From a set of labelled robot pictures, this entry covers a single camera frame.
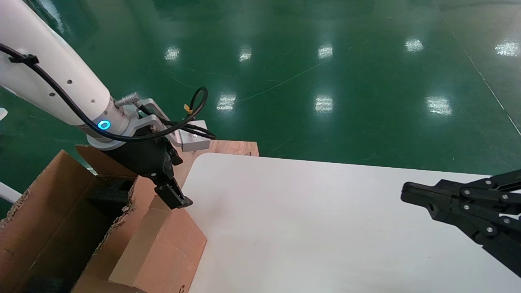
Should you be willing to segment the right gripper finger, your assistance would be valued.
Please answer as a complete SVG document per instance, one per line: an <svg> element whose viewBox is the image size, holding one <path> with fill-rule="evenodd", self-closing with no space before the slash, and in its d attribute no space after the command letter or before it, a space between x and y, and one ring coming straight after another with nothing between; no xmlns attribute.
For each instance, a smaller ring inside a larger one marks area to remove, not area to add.
<svg viewBox="0 0 521 293"><path fill-rule="evenodd" d="M457 227L488 254L521 276L520 221L470 203L428 203L435 221Z"/></svg>
<svg viewBox="0 0 521 293"><path fill-rule="evenodd" d="M442 179L434 186L426 186L406 182L402 188L401 200L417 206L440 203L443 200L460 200L460 202L498 206L519 205L521 202L520 183L520 170L468 183Z"/></svg>

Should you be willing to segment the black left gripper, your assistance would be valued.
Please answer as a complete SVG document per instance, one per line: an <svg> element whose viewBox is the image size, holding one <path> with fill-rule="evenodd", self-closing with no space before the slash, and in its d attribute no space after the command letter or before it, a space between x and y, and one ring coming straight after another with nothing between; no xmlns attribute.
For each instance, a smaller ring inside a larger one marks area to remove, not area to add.
<svg viewBox="0 0 521 293"><path fill-rule="evenodd" d="M155 193L171 210L193 204L174 177L173 166L181 165L184 160L168 139L124 142L102 152L135 174L149 178L155 185Z"/></svg>

